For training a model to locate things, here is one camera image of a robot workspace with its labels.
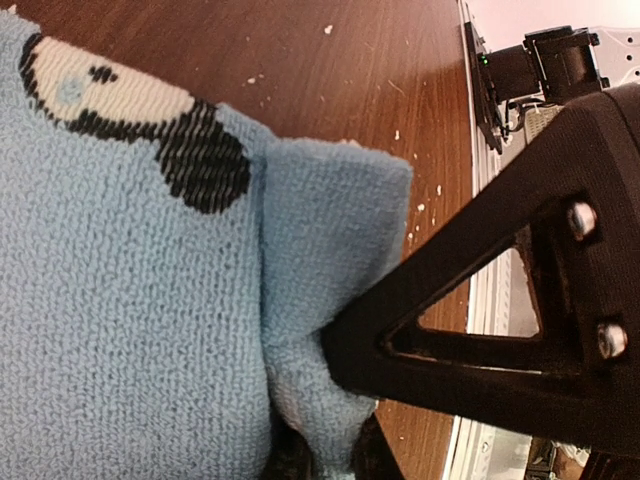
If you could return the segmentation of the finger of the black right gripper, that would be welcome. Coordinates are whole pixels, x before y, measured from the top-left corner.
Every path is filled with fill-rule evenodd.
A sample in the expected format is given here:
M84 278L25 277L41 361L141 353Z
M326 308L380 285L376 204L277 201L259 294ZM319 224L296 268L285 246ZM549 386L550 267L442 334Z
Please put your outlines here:
M639 87L570 102L322 332L332 379L639 454Z

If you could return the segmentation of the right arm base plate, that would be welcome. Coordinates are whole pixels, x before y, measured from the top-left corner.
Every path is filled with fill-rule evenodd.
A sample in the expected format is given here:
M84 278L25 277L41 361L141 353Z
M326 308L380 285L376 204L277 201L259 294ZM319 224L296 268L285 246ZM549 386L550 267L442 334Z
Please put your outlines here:
M475 123L489 148L502 154L502 115L495 87L490 78L489 52L485 49L483 40L471 21L464 22L463 28Z

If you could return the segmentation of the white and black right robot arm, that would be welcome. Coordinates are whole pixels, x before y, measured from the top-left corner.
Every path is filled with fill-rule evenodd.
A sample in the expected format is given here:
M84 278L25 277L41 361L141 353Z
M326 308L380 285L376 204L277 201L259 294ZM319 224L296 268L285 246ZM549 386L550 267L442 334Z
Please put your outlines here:
M479 51L477 119L542 93L559 114L425 245L322 331L343 388L528 435L639 455L639 88L614 86L605 40L559 27ZM538 332L453 333L419 319L510 249L530 283Z

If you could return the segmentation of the blue patterned cloth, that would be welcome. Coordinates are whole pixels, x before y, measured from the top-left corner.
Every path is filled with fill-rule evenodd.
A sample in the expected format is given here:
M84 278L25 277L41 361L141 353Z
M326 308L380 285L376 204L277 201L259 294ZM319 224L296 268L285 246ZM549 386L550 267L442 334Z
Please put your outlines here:
M320 329L399 261L410 165L286 139L1 14L1 475L350 479Z

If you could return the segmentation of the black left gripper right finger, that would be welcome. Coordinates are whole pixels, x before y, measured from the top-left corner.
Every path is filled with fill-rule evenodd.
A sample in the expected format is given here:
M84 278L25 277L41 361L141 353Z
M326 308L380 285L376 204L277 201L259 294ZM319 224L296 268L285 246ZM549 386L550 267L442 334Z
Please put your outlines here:
M403 480L403 474L375 414L363 424L353 449L357 480Z

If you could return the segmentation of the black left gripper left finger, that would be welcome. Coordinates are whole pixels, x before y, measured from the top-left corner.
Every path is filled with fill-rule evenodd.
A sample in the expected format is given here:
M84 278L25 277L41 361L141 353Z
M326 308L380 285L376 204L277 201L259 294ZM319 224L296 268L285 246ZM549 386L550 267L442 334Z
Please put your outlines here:
M313 458L305 439L295 430L283 430L269 458L269 478L308 480L312 478Z

